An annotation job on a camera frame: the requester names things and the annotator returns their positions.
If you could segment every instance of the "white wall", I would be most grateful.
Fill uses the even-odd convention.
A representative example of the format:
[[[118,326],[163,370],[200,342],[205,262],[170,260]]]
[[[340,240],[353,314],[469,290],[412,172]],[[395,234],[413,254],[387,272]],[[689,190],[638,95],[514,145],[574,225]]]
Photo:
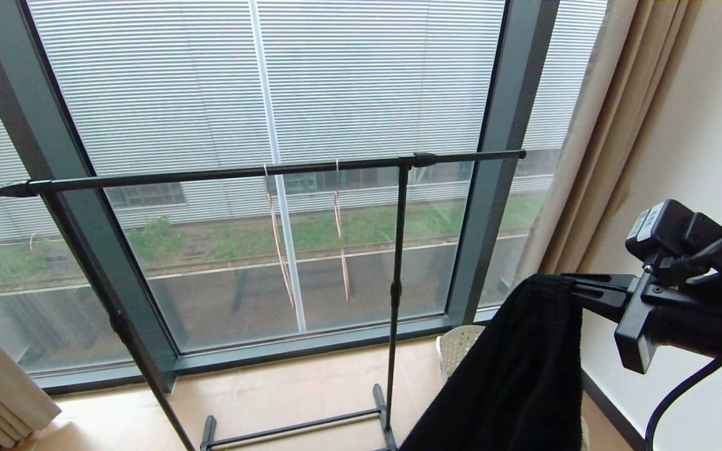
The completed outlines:
[[[617,197],[622,203],[599,229],[584,271],[639,273],[639,261],[624,249],[625,235],[639,212],[660,200],[678,199],[722,224],[722,2],[701,6],[654,114],[630,164],[633,177]],[[659,400],[708,359],[660,348],[648,374],[640,376],[620,365],[613,333],[613,323],[585,317],[582,366],[644,432]],[[674,403],[656,445],[662,451],[722,449],[722,369]]]

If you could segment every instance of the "baseboard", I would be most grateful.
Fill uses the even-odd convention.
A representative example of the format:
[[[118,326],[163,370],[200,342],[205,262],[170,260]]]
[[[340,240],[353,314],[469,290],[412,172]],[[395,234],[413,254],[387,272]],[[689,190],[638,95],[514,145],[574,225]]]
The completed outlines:
[[[604,413],[604,416],[607,417],[609,422],[614,425],[614,428],[617,429],[617,432],[620,433],[625,442],[627,442],[634,451],[644,451],[645,439],[642,437],[642,434],[631,425],[630,421],[614,406],[611,400],[604,395],[604,392],[594,383],[586,371],[582,370],[581,374],[584,391],[592,398],[595,405],[601,409],[601,412]]]

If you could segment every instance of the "laundry basket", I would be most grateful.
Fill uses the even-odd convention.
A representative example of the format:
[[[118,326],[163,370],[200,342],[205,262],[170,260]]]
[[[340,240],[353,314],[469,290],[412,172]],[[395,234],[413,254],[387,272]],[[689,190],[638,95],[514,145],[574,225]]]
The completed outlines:
[[[439,371],[442,381],[446,381],[467,355],[475,340],[484,330],[484,326],[467,325],[455,328],[444,336],[436,337],[436,354],[439,356]]]

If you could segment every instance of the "black metal clothes rack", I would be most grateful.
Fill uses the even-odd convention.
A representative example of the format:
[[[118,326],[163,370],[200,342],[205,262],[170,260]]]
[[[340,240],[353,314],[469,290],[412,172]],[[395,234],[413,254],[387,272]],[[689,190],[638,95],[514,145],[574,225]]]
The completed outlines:
[[[436,163],[481,162],[482,160],[509,160],[521,159],[524,157],[524,150],[475,152],[455,155],[416,153],[409,157],[349,160],[349,162],[303,163],[303,165],[269,165],[252,168],[166,172],[166,174],[83,177],[63,180],[23,180],[22,182],[16,182],[11,185],[0,187],[0,197],[42,197],[51,213],[55,216],[60,231],[66,232],[64,233],[64,236],[66,237],[66,240],[68,240],[69,247],[72,248],[75,256],[78,256],[78,260],[82,260],[80,261],[80,266],[83,269],[83,273],[85,273],[93,288],[97,290],[97,293],[104,293],[105,291],[97,289],[100,287],[101,283],[98,280],[97,275],[95,275],[95,270],[91,268],[91,266],[88,265],[82,257],[80,257],[85,255],[83,243],[78,240],[74,233],[68,233],[71,231],[71,224],[68,223],[66,220],[68,218],[65,214],[63,214],[63,203],[60,197],[60,192],[156,183],[195,182],[195,180],[223,180],[244,177],[264,177],[270,175],[301,174],[302,172],[327,172],[365,168],[398,168],[395,260],[392,274],[392,285],[390,286],[390,295],[392,295],[392,316],[390,317],[389,330],[389,365],[387,366],[386,398],[384,399],[383,390],[380,385],[376,383],[372,387],[372,397],[375,400],[375,408],[220,440],[215,440],[213,437],[216,431],[217,420],[215,417],[209,416],[206,419],[202,440],[199,446],[200,451],[211,451],[215,447],[229,445],[230,443],[245,442],[246,440],[269,437],[299,429],[312,428],[319,425],[327,425],[328,423],[344,422],[344,420],[350,420],[353,418],[377,415],[380,420],[381,429],[383,430],[384,440],[386,443],[386,448],[379,449],[378,451],[396,451],[397,443],[395,442],[395,437],[392,433],[392,389],[394,386],[395,376],[397,320],[399,316],[400,297],[403,294],[403,285],[400,280],[400,274],[403,266],[403,239],[409,171],[411,168],[426,167],[435,165]],[[124,342],[133,359],[135,359],[135,363],[147,380],[155,399],[164,411],[164,414],[166,414],[166,417],[169,419],[169,423],[171,423],[172,427],[175,429],[178,437],[180,437],[184,447],[187,451],[197,451],[186,434],[186,431],[183,429],[182,423],[174,413],[172,406],[166,399],[163,389],[157,382],[154,381],[154,378],[149,377],[149,369],[146,362],[144,362],[143,354],[135,349],[135,342],[132,339],[132,332],[130,330],[128,320],[123,317],[120,311],[109,310],[107,305],[105,305],[105,308],[108,310],[113,330]]]

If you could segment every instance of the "beige tile floor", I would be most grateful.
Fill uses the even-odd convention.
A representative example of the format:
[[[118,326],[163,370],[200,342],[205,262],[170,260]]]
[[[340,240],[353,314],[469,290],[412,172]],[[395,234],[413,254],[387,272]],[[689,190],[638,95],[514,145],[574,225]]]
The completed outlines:
[[[375,407],[372,385],[386,390],[387,353],[373,346],[178,379],[169,400],[195,445],[204,420],[217,417],[217,438],[232,437]],[[398,345],[392,427],[401,443],[439,389],[433,339]],[[17,451],[181,451],[182,445],[145,386],[59,397],[63,409]],[[589,398],[584,412],[593,451],[630,451]],[[245,443],[242,451],[384,447],[377,417]]]

